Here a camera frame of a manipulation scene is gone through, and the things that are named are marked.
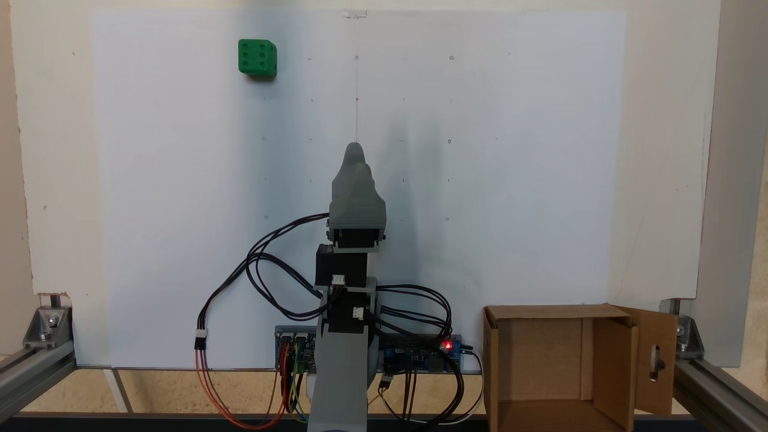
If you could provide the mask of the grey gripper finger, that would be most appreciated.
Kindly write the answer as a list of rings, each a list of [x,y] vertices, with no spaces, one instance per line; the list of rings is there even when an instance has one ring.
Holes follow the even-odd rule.
[[[343,162],[331,186],[330,209],[385,209],[372,169],[365,162]]]
[[[367,166],[362,145],[359,142],[350,142],[343,156],[343,169],[353,170],[362,166]]]

